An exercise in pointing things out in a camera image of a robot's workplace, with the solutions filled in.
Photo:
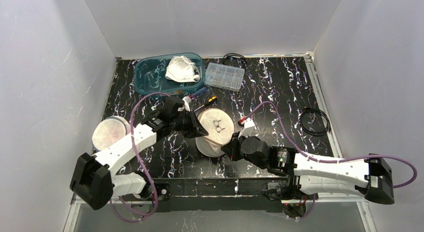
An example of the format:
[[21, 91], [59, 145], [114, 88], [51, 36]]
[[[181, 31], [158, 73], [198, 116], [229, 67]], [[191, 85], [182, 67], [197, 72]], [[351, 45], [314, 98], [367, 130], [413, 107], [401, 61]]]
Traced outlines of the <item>teal plastic bin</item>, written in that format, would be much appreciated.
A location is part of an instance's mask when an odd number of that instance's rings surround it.
[[[166, 75], [167, 68], [175, 57], [184, 56], [190, 60], [194, 79], [175, 81]], [[169, 95], [194, 93], [200, 89], [205, 80], [205, 65], [196, 53], [176, 53], [148, 57], [139, 60], [134, 67], [134, 89], [141, 95], [163, 92]]]

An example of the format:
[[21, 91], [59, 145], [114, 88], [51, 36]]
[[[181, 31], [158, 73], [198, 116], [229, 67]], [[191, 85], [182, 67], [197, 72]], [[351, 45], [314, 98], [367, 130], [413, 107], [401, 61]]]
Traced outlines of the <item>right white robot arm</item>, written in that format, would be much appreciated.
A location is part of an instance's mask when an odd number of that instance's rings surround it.
[[353, 161], [303, 155], [294, 148], [269, 146], [253, 136], [236, 136], [221, 150], [232, 161], [243, 159], [271, 174], [288, 177], [283, 193], [340, 193], [378, 204], [395, 202], [392, 170], [376, 155]]

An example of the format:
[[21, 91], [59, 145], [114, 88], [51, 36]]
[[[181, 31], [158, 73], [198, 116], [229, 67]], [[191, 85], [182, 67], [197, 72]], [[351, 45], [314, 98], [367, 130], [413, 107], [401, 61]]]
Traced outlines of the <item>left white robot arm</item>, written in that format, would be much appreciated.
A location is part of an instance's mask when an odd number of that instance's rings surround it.
[[207, 136], [188, 102], [175, 96], [168, 97], [161, 108], [153, 110], [130, 133], [106, 149], [93, 155], [82, 154], [76, 162], [70, 189], [92, 209], [104, 207], [111, 199], [128, 194], [152, 192], [154, 205], [158, 192], [146, 166], [142, 172], [119, 175], [119, 169], [140, 152], [154, 146], [172, 132], [185, 138]]

